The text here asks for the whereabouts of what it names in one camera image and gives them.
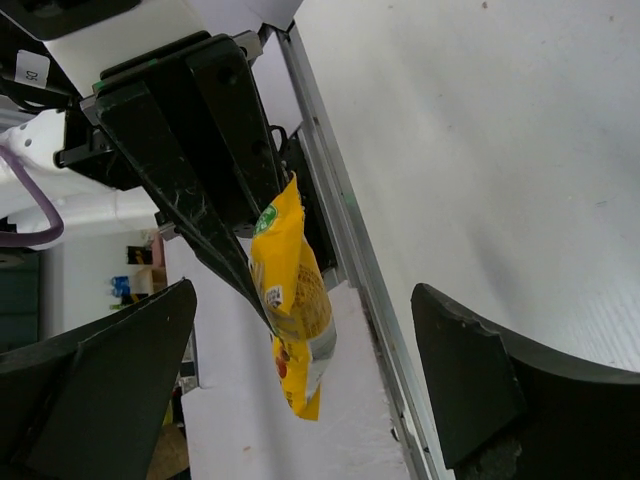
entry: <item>purple cable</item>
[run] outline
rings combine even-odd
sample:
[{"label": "purple cable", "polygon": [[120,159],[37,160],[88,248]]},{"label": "purple cable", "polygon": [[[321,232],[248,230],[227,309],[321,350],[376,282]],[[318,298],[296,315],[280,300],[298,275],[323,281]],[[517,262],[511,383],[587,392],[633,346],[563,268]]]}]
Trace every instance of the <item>purple cable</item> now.
[{"label": "purple cable", "polygon": [[47,230],[35,233],[0,232],[0,247],[33,247],[35,245],[53,242],[64,232],[64,223],[60,214],[44,192],[40,190],[38,185],[31,179],[18,155],[10,148],[0,145],[0,157],[4,158],[4,161],[7,162],[7,165],[13,170],[13,173],[18,177],[18,180],[20,180],[20,183],[29,191],[46,215],[50,225]]}]

